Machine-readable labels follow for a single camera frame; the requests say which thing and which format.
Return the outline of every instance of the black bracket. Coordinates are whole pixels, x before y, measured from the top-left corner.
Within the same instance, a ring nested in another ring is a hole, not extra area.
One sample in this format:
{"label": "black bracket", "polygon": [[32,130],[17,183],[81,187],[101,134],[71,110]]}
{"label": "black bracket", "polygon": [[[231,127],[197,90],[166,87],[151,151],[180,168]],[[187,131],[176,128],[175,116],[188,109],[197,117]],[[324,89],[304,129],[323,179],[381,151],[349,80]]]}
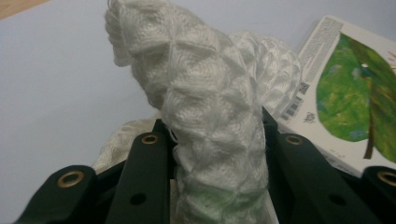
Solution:
{"label": "black bracket", "polygon": [[[396,171],[338,172],[306,138],[279,133],[263,110],[269,191],[279,223],[394,223]],[[54,173],[16,223],[169,223],[176,163],[170,133],[157,120],[136,137],[128,159],[96,175],[91,167]]]}

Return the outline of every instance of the barcode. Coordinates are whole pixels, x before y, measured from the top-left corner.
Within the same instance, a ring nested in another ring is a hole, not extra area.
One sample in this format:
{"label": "barcode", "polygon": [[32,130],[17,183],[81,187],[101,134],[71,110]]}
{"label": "barcode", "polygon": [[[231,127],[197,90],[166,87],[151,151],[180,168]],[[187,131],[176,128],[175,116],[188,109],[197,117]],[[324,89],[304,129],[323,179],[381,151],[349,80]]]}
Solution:
{"label": "barcode", "polygon": [[302,102],[303,102],[303,99],[296,96],[294,98],[292,104],[289,106],[289,108],[286,110],[286,112],[281,116],[281,118],[284,120],[289,120],[290,117],[293,117]]}
{"label": "barcode", "polygon": [[306,91],[308,91],[309,85],[302,82],[300,83],[300,89],[298,90],[301,94],[305,95]]}

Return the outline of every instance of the light blue surface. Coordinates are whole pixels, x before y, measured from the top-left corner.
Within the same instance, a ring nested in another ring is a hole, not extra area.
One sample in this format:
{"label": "light blue surface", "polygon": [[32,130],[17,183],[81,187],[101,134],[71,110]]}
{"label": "light blue surface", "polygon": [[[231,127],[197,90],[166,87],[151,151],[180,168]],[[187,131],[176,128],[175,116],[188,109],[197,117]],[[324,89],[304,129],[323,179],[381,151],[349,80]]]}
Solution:
{"label": "light blue surface", "polygon": [[[209,25],[298,51],[331,14],[396,41],[396,1],[175,0]],[[91,165],[123,123],[154,110],[113,63],[106,0],[51,0],[0,21],[0,223],[15,221],[53,172]]]}

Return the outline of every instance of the book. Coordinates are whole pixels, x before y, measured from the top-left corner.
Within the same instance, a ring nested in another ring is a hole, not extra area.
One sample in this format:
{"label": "book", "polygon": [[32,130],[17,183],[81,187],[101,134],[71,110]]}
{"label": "book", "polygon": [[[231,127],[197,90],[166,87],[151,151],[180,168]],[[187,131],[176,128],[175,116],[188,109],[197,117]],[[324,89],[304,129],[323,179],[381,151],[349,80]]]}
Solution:
{"label": "book", "polygon": [[279,130],[308,138],[350,175],[396,169],[396,43],[325,16],[299,58],[302,83]]}

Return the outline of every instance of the white fabric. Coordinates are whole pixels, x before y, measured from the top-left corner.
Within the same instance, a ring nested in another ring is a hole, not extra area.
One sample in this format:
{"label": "white fabric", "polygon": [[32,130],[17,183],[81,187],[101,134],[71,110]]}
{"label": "white fabric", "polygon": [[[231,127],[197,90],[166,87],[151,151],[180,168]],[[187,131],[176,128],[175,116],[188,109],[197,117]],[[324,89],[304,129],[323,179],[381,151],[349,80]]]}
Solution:
{"label": "white fabric", "polygon": [[[177,138],[174,221],[268,222],[262,105],[275,118],[288,106],[300,81],[296,56],[273,38],[224,35],[167,1],[110,1],[109,7],[115,63],[132,66]],[[123,146],[132,140],[117,147],[128,150]],[[113,160],[116,144],[110,140],[99,163]]]}
{"label": "white fabric", "polygon": [[100,174],[108,168],[125,161],[134,139],[142,133],[151,132],[154,123],[155,118],[130,121],[122,125],[102,148],[99,158],[92,166],[95,172]]}

